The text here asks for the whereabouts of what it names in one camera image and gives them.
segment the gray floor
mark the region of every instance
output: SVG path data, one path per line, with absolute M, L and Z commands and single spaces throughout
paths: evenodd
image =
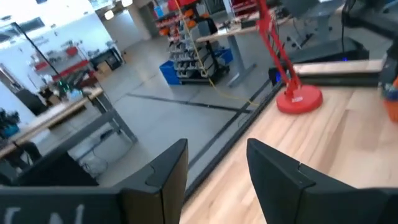
M 333 31 L 331 39 L 341 35 L 340 18 L 331 18 Z M 295 33 L 291 21 L 280 27 L 280 38 L 285 40 L 287 34 Z M 371 51 L 371 58 L 381 58 L 391 41 L 364 29 L 346 29 L 345 34 L 360 41 Z M 272 60 L 267 49 L 257 33 L 240 35 L 237 37 L 244 63 L 257 63 L 257 68 L 236 88 L 226 86 L 228 80 L 235 74 L 234 63 L 227 77 L 217 84 L 219 91 L 240 98 L 250 98 L 267 81 L 267 69 Z M 226 39 L 220 39 L 220 44 L 228 47 Z M 114 107 L 126 121 L 128 126 L 137 135 L 139 142 L 135 145 L 123 136 L 114 135 L 85 157 L 86 163 L 91 165 L 93 173 L 102 173 L 98 181 L 103 186 L 111 186 L 131 175 L 163 150 L 180 138 L 187 138 L 189 158 L 192 160 L 202 149 L 212 142 L 209 150 L 201 153 L 202 157 L 188 174 L 188 185 L 206 167 L 214 155 L 221 149 L 227 140 L 236 132 L 247 114 L 239 115 L 223 133 L 220 130 L 236 115 L 235 112 L 216 110 L 198 106 L 180 105 L 176 103 L 138 98 L 132 95 L 156 96 L 169 100 L 183 100 L 194 103 L 229 106 L 240 109 L 246 104 L 245 100 L 233 100 L 217 93 L 211 86 L 183 85 L 168 86 L 159 71 L 159 65 L 164 63 L 169 54 L 166 38 L 157 38 L 133 45 L 127 51 L 132 55 L 132 62 L 114 71 L 108 79 L 102 82 L 107 95 Z M 267 86 L 254 100 L 260 102 L 270 91 Z M 50 138 L 40 144 L 40 150 L 46 153 L 58 142 L 67 138 L 77 129 L 95 119 L 98 112 L 89 107 L 84 113 L 76 116 L 70 122 L 52 131 Z M 71 154 L 78 157 L 95 141 L 97 135 L 108 127 L 99 130 L 78 147 Z

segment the workbench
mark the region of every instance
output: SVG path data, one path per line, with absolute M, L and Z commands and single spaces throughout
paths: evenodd
M 251 14 L 249 16 L 247 15 L 243 15 L 243 16 L 239 16 L 234 18 L 233 20 L 235 22 L 239 22 L 241 19 L 245 18 L 247 20 L 257 20 L 259 19 L 259 13 L 254 13 Z M 285 19 L 280 19 L 277 21 L 278 25 L 282 25 L 283 23 L 287 22 L 290 18 L 286 17 Z M 235 61 L 235 64 L 238 68 L 238 73 L 228 82 L 228 86 L 230 87 L 234 87 L 236 85 L 238 85 L 241 80 L 248 76 L 253 69 L 256 67 L 256 64 L 253 63 L 251 64 L 248 68 L 245 68 L 244 63 L 243 63 L 243 59 L 242 59 L 242 55 L 239 51 L 239 46 L 238 46 L 238 42 L 236 41 L 235 35 L 240 35 L 240 34 L 247 34 L 250 32 L 257 32 L 257 26 L 253 26 L 253 27 L 247 27 L 247 28 L 241 28 L 240 24 L 237 25 L 233 25 L 230 28 L 220 28 L 218 29 L 218 32 L 215 34 L 211 34 L 208 36 L 204 36 L 204 37 L 199 37 L 197 38 L 197 42 L 206 42 L 206 41 L 214 41 L 214 40 L 218 40 L 220 38 L 224 38 L 226 37 L 229 43 L 229 47 L 231 48 L 232 51 L 232 55 L 233 55 L 233 59 Z
M 341 72 L 380 71 L 382 62 L 342 62 Z M 308 76 L 315 67 L 297 65 Z M 323 104 L 311 113 L 281 113 L 274 97 L 284 90 L 279 83 L 242 127 L 242 135 L 220 156 L 222 161 L 185 204 L 181 223 L 265 223 L 252 186 L 246 142 L 256 138 L 288 156 L 357 188 L 398 186 L 398 124 L 390 121 L 377 90 L 361 86 L 320 87 Z
M 87 103 L 92 103 L 98 108 L 101 116 L 96 118 L 90 124 L 81 128 L 75 134 L 70 136 L 67 140 L 60 143 L 55 149 L 52 149 L 48 154 L 44 155 L 41 160 L 37 163 L 48 162 L 48 160 L 54 159 L 61 154 L 67 153 L 68 150 L 77 146 L 82 140 L 99 130 L 100 127 L 109 123 L 113 131 L 121 133 L 121 131 L 132 141 L 136 142 L 137 138 L 134 133 L 130 130 L 127 124 L 120 117 L 119 113 L 113 108 L 108 98 L 104 95 L 104 91 L 101 88 L 85 88 L 83 90 L 85 97 L 79 100 L 61 102 L 58 105 L 50 108 L 46 112 L 42 113 L 27 126 L 22 127 L 20 132 L 15 134 L 9 139 L 9 144 L 0 150 L 0 159 L 4 158 L 5 155 L 17 149 L 18 145 L 21 145 L 53 124 L 59 122 L 64 117 L 79 110 Z

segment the lamp base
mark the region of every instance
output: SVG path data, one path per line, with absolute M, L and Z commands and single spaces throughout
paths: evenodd
M 302 114 L 317 109 L 323 102 L 322 92 L 315 86 L 302 85 L 293 92 L 293 98 L 281 93 L 276 98 L 280 112 L 287 114 Z

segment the blue storage container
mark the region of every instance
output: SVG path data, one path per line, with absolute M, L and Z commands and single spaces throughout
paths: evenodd
M 159 67 L 169 85 L 181 85 L 180 79 L 178 79 L 177 71 L 174 69 L 174 63 L 172 61 L 166 61 Z
M 221 57 L 225 61 L 225 64 L 229 64 L 233 60 L 231 49 L 216 50 L 215 55 L 216 57 Z

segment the red desk lamp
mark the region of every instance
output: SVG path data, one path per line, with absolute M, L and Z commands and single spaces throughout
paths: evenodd
M 259 6 L 260 19 L 257 22 L 259 33 L 268 48 L 274 63 L 277 66 L 283 81 L 286 84 L 286 90 L 277 96 L 276 103 L 279 111 L 288 114 L 301 114 L 317 109 L 323 102 L 322 92 L 315 86 L 303 85 L 293 69 L 293 64 L 289 60 L 283 46 L 276 33 L 274 23 L 269 14 L 266 1 L 257 0 Z M 274 40 L 280 55 L 287 64 L 287 69 L 290 74 L 290 79 L 285 73 L 277 54 L 271 47 L 268 36 Z

